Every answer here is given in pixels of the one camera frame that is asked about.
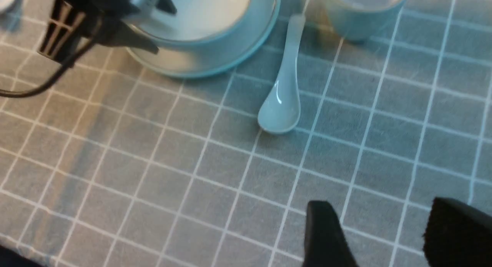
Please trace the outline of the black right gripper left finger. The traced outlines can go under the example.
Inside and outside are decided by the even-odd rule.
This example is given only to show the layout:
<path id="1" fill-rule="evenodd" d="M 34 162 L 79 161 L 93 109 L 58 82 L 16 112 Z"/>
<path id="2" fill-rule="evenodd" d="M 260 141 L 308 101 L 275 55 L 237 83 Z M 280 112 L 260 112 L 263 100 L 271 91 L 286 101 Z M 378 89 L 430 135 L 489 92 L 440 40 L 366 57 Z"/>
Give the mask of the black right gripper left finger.
<path id="1" fill-rule="evenodd" d="M 333 206 L 309 201 L 306 207 L 303 267 L 358 267 Z"/>

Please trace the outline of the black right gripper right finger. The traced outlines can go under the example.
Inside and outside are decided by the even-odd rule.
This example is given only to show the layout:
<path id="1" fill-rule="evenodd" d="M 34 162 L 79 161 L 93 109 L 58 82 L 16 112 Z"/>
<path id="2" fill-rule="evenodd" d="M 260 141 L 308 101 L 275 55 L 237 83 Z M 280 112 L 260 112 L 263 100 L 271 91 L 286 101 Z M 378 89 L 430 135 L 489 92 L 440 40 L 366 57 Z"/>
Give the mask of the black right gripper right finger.
<path id="1" fill-rule="evenodd" d="M 451 197 L 432 202 L 423 234 L 424 256 L 430 267 L 490 267 L 492 218 Z"/>

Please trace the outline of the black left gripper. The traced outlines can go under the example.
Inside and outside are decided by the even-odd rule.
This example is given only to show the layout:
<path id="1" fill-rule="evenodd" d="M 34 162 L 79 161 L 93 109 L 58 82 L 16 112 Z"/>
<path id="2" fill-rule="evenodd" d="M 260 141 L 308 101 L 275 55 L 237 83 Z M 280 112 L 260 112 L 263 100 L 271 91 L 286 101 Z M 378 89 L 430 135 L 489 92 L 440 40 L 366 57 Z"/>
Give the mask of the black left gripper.
<path id="1" fill-rule="evenodd" d="M 173 0 L 54 0 L 38 52 L 63 63 L 87 39 L 91 45 L 157 53 L 155 43 L 131 28 L 149 20 L 153 10 L 177 13 Z"/>

